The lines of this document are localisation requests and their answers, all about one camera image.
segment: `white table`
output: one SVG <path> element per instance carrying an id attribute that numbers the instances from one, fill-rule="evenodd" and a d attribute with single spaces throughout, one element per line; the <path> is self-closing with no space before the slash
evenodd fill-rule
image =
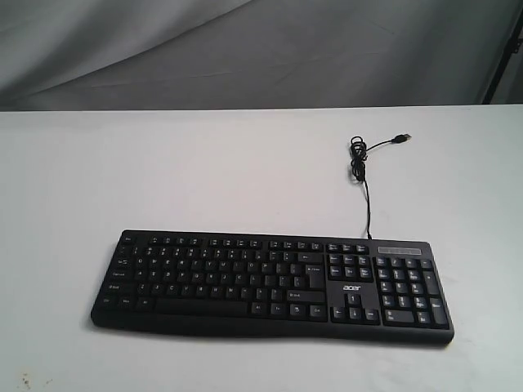
<path id="1" fill-rule="evenodd" d="M 522 131 L 523 106 L 2 113 L 0 390 L 518 390 Z M 123 229 L 361 236 L 347 143 L 398 133 L 368 161 L 372 233 L 431 243 L 445 349 L 90 322 Z"/>

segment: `keyboard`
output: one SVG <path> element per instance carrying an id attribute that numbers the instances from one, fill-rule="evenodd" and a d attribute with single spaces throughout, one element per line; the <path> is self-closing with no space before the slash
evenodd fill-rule
<path id="1" fill-rule="evenodd" d="M 126 230 L 91 318 L 179 335 L 454 337 L 430 245 L 377 239 Z"/>

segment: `acer logo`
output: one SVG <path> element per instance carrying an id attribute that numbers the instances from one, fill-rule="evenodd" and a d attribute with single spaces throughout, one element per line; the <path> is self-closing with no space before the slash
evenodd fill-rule
<path id="1" fill-rule="evenodd" d="M 346 292 L 357 292 L 361 289 L 361 286 L 343 286 L 343 290 Z"/>

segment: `gray fabric backdrop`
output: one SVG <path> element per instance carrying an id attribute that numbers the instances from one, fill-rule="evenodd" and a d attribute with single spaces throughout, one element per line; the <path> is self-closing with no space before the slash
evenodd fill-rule
<path id="1" fill-rule="evenodd" d="M 522 5 L 521 0 L 91 2 L 96 12 L 91 8 L 62 26 L 66 44 L 51 52 L 37 45 L 33 56 L 21 44 L 24 55 L 13 56 L 15 46 L 0 45 L 0 58 L 9 57 L 8 72 L 0 68 L 4 109 L 479 103 Z M 76 7 L 69 12 L 86 6 Z M 4 33 L 0 29 L 0 38 Z M 93 34 L 96 39 L 88 38 Z M 44 41 L 49 45 L 53 38 Z"/>

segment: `black cable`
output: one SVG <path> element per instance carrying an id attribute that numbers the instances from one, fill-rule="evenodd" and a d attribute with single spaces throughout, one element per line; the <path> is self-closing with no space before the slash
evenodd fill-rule
<path id="1" fill-rule="evenodd" d="M 410 135 L 398 135 L 394 139 L 385 140 L 381 143 L 377 143 L 372 147 L 367 148 L 367 145 L 363 141 L 361 136 L 354 136 L 351 139 L 351 172 L 352 175 L 365 186 L 365 194 L 367 198 L 367 238 L 373 239 L 373 236 L 370 235 L 370 197 L 369 197 L 369 185 L 367 184 L 367 179 L 365 178 L 365 161 L 367 160 L 367 153 L 379 145 L 386 145 L 387 143 L 399 144 L 404 143 L 410 139 Z"/>

